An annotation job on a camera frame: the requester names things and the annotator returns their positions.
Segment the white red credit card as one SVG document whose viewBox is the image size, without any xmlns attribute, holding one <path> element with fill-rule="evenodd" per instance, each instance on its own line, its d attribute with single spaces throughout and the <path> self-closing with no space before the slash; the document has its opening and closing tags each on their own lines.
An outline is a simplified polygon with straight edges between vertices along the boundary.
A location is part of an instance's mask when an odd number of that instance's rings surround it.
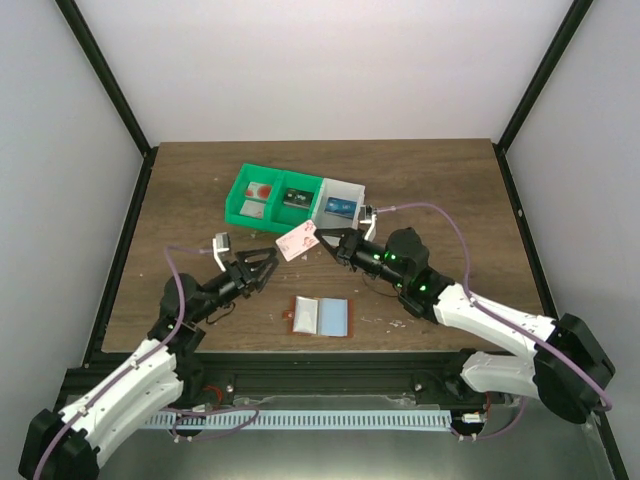
<svg viewBox="0 0 640 480">
<path fill-rule="evenodd" d="M 254 200 L 245 200 L 239 214 L 245 217 L 262 220 L 264 218 L 265 204 Z"/>
<path fill-rule="evenodd" d="M 315 232 L 316 225 L 314 222 L 312 220 L 306 220 L 304 223 L 277 238 L 275 243 L 284 260 L 290 262 L 315 247 L 319 243 Z"/>
</svg>

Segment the brown leather card holder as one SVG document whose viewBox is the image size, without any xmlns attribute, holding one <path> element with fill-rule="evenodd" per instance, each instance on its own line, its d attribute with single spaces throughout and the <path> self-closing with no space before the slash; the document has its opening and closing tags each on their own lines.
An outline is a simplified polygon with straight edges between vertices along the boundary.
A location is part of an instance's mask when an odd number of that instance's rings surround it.
<svg viewBox="0 0 640 480">
<path fill-rule="evenodd" d="M 350 338 L 354 334 L 353 310 L 349 299 L 295 296 L 282 317 L 291 334 Z"/>
</svg>

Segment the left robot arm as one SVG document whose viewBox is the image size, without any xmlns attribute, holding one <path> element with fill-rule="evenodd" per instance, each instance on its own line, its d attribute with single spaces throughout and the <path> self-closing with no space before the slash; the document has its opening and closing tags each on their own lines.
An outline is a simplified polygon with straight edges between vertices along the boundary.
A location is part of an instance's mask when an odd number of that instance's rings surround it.
<svg viewBox="0 0 640 480">
<path fill-rule="evenodd" d="M 279 260 L 274 247 L 220 260 L 219 275 L 201 284 L 171 271 L 151 330 L 105 379 L 61 410 L 30 422 L 18 472 L 25 479 L 95 479 L 117 449 L 151 416 L 196 402 L 204 373 L 195 352 L 199 328 L 216 311 L 261 292 Z"/>
</svg>

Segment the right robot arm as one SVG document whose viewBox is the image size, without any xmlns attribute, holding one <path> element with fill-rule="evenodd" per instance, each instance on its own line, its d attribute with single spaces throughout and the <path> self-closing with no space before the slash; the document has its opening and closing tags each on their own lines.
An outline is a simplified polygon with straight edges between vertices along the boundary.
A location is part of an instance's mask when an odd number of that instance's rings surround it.
<svg viewBox="0 0 640 480">
<path fill-rule="evenodd" d="M 319 229 L 315 236 L 338 264 L 391 284 L 412 316 L 504 349 L 502 355 L 472 352 L 448 373 L 451 400 L 465 403 L 478 392 L 529 397 L 574 424 L 606 406 L 601 393 L 615 367 L 580 317 L 528 314 L 474 295 L 429 265 L 429 250 L 412 228 L 394 231 L 385 245 L 354 228 Z"/>
</svg>

